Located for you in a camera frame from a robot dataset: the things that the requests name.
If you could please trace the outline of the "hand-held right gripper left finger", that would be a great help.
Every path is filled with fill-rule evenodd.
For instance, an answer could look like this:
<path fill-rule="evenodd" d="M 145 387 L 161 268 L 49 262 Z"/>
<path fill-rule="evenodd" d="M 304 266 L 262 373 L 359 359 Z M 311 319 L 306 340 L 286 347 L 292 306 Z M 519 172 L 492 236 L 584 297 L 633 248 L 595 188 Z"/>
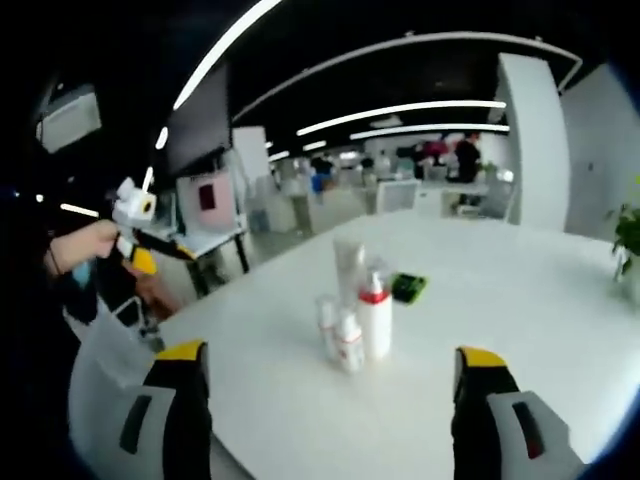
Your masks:
<path fill-rule="evenodd" d="M 212 419 L 207 343 L 155 355 L 135 390 L 118 445 L 143 469 L 135 479 L 209 479 Z"/>

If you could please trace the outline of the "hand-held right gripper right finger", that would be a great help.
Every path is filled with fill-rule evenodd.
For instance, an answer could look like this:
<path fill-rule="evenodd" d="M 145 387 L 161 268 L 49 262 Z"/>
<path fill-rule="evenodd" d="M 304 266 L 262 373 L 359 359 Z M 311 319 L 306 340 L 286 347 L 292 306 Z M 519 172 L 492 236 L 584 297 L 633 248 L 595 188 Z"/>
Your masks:
<path fill-rule="evenodd" d="M 566 422 L 521 390 L 499 355 L 456 349 L 453 403 L 456 479 L 575 479 L 583 471 Z"/>

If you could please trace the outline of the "person's left hand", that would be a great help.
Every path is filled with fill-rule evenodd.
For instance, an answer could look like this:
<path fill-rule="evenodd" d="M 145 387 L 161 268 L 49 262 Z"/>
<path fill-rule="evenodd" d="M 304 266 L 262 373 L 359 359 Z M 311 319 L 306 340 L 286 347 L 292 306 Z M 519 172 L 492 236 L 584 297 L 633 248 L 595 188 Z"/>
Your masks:
<path fill-rule="evenodd" d="M 96 257 L 106 258 L 118 238 L 119 230 L 110 220 L 99 220 L 72 233 L 51 240 L 44 256 L 49 272 L 63 275 Z"/>

